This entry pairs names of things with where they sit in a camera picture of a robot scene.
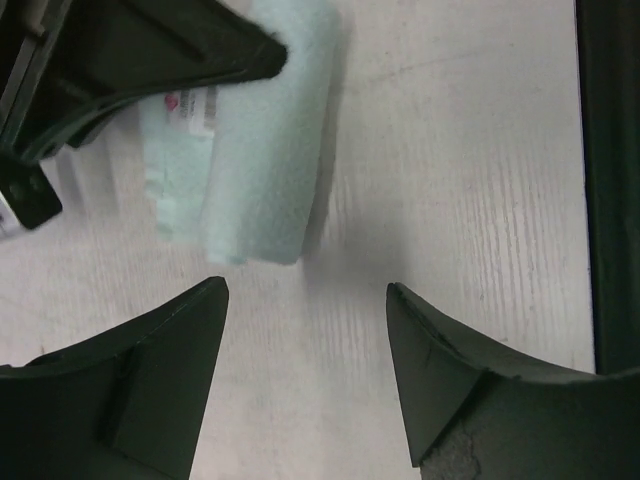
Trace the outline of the light mint towel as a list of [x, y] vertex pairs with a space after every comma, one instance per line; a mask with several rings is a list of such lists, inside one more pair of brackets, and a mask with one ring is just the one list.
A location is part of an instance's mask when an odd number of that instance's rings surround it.
[[140, 102], [156, 228], [209, 261], [295, 263], [316, 191], [339, 37], [330, 1], [255, 1], [248, 16], [286, 46], [274, 78]]

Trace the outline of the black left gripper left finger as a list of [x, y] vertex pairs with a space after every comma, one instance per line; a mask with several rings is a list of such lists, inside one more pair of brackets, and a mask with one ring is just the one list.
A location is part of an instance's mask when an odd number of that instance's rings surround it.
[[210, 277], [99, 335], [1, 369], [5, 479], [186, 479], [229, 290]]

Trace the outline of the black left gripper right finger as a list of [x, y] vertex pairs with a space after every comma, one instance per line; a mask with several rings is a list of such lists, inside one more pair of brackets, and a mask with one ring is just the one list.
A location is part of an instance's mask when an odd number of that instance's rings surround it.
[[597, 375], [514, 350], [406, 286], [386, 291], [410, 461], [425, 479], [635, 479], [639, 372]]

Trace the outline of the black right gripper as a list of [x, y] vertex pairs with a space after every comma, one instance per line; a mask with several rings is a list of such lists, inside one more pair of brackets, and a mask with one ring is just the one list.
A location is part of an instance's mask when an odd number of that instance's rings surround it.
[[3, 1], [1, 228], [62, 211], [39, 162], [147, 96], [134, 91], [269, 79], [286, 60], [220, 1]]

